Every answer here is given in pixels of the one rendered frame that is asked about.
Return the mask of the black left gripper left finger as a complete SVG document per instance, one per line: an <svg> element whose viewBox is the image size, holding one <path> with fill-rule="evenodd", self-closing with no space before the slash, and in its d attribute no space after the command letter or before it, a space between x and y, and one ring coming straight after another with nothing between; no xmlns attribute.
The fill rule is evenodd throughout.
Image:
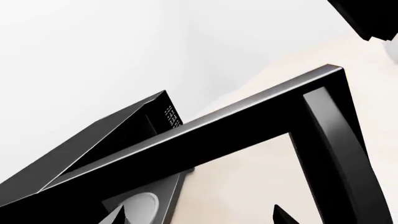
<svg viewBox="0 0 398 224"><path fill-rule="evenodd" d="M98 224L127 224L127 219L124 212L124 205L120 205L115 208Z"/></svg>

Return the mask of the black angular object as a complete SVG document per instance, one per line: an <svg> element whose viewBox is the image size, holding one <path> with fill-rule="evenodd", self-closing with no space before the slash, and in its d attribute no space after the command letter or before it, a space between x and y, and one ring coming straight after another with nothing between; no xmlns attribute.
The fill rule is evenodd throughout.
<svg viewBox="0 0 398 224"><path fill-rule="evenodd" d="M393 40L398 34L398 0L327 1L363 40Z"/></svg>

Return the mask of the glass microwave turntable plate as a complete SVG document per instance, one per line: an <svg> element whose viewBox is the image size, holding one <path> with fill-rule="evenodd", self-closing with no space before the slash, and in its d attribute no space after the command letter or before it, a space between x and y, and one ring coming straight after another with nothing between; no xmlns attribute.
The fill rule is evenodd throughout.
<svg viewBox="0 0 398 224"><path fill-rule="evenodd" d="M123 202L129 224L152 224L159 210L158 197L150 192L133 195Z"/></svg>

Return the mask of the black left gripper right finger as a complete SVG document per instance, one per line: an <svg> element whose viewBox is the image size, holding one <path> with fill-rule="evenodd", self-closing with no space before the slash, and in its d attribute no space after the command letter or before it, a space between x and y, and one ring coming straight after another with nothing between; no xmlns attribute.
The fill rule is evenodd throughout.
<svg viewBox="0 0 398 224"><path fill-rule="evenodd" d="M299 224L278 205L274 205L272 219L274 224Z"/></svg>

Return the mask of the black microwave body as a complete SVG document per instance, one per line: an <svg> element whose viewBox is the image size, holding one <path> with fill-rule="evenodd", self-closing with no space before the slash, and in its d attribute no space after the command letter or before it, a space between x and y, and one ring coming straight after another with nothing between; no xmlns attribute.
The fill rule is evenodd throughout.
<svg viewBox="0 0 398 224"><path fill-rule="evenodd" d="M78 183L53 192L44 188L57 177L181 125L166 91L95 121L0 183L0 224L98 224L143 192L159 199L152 224L171 224L187 172L133 188L127 166L100 175L89 187Z"/></svg>

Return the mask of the black microwave door with window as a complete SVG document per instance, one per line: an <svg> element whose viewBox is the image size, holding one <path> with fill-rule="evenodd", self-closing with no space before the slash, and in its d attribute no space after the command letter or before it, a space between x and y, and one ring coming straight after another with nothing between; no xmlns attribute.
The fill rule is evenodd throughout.
<svg viewBox="0 0 398 224"><path fill-rule="evenodd" d="M323 224L393 224L345 70L324 65L57 177L44 192L130 166L141 187L288 134Z"/></svg>

